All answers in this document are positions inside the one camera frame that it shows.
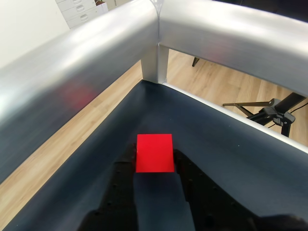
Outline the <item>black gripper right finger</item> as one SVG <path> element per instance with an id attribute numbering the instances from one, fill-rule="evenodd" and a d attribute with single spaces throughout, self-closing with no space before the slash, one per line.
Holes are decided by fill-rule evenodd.
<path id="1" fill-rule="evenodd" d="M 185 200 L 197 231 L 255 231 L 257 217 L 238 203 L 184 153 L 174 150 Z"/>

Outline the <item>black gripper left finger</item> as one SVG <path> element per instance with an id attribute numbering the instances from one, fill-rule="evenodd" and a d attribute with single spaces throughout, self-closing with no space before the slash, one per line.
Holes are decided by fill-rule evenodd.
<path id="1" fill-rule="evenodd" d="M 130 144 L 113 163 L 112 175 L 97 209 L 82 220 L 79 231 L 137 231 L 133 177 L 136 168 L 136 145 Z"/>

